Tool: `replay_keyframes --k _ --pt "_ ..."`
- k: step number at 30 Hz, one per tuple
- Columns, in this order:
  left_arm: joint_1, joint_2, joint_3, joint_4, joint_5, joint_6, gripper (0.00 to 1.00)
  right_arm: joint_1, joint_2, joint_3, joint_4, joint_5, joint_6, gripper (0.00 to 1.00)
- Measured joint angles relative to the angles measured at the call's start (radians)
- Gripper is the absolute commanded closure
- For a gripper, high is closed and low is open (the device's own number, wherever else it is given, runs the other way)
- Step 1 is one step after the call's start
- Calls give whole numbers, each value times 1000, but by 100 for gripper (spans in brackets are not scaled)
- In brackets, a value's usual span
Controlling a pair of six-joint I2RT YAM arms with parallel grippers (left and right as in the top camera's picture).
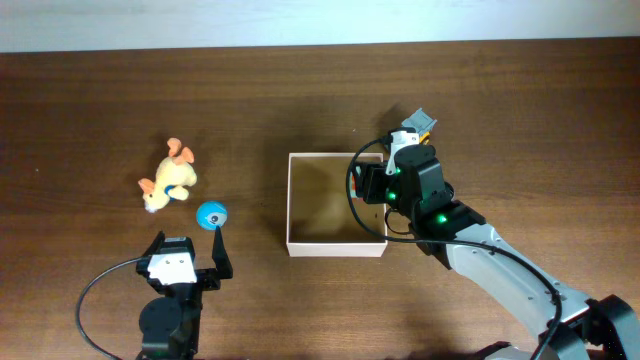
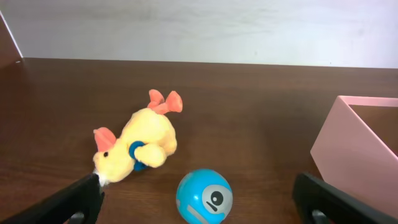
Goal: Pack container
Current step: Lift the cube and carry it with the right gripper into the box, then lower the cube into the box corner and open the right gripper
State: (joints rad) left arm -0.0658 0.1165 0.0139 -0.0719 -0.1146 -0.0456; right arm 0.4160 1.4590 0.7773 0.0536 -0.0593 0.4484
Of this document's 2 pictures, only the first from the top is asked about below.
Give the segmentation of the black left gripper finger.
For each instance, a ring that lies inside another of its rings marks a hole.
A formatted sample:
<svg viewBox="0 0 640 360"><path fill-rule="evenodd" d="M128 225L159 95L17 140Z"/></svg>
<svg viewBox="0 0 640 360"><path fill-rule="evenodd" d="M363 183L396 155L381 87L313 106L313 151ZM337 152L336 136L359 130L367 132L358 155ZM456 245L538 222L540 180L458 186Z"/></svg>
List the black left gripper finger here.
<svg viewBox="0 0 640 360"><path fill-rule="evenodd" d="M154 240L152 241L152 243L149 245L149 247L143 253L143 256L144 257L150 257L153 254L156 254L158 252L159 248L162 246L164 240L165 240L164 232L163 231L159 231L158 234L156 235L156 237L154 238Z"/></svg>
<svg viewBox="0 0 640 360"><path fill-rule="evenodd" d="M215 229L212 259L215 264L215 270L217 271L218 277L220 279L233 278L233 267L231 265L224 245L223 235L220 227L217 227Z"/></svg>

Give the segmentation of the yellow grey toy dump truck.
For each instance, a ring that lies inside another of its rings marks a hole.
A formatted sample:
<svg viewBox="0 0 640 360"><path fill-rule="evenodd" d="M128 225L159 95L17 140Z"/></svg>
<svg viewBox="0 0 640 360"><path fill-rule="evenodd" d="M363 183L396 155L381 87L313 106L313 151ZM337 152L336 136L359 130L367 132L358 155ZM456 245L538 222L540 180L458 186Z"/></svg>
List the yellow grey toy dump truck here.
<svg viewBox="0 0 640 360"><path fill-rule="evenodd" d="M436 119L427 115L422 108L419 108L402 122L402 126L414 129L420 136L420 143L427 145L436 123Z"/></svg>

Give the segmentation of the multicoloured puzzle cube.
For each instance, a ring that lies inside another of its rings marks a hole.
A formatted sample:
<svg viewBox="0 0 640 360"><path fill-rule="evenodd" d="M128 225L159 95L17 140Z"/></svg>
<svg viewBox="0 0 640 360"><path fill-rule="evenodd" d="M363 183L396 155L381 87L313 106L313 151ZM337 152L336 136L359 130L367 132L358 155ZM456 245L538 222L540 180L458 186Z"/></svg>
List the multicoloured puzzle cube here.
<svg viewBox="0 0 640 360"><path fill-rule="evenodd" d="M350 176L350 196L352 199L361 198L363 195L362 188L362 170L359 165L355 165Z"/></svg>

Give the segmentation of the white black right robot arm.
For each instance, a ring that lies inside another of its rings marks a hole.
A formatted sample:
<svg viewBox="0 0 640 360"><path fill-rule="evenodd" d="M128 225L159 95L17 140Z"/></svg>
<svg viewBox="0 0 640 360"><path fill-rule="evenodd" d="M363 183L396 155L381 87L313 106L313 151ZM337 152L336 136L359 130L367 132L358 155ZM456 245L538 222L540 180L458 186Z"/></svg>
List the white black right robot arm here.
<svg viewBox="0 0 640 360"><path fill-rule="evenodd" d="M567 286L511 247L486 219L455 199L432 146L410 145L381 163L351 160L347 197L386 204L409 221L409 242L471 280L536 337L526 353L510 343L482 352L486 359L588 359L599 347L606 359L639 360L639 319L610 295L596 300Z"/></svg>

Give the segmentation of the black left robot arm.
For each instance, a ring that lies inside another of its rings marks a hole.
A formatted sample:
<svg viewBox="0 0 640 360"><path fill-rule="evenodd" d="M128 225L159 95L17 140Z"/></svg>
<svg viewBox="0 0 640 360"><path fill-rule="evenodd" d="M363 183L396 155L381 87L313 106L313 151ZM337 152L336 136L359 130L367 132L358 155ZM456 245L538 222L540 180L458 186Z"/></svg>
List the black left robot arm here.
<svg viewBox="0 0 640 360"><path fill-rule="evenodd" d="M141 310L140 359L190 360L198 352L202 295L233 277L220 228L214 231L212 268L195 267L189 237L159 232L136 264L136 272L160 295Z"/></svg>

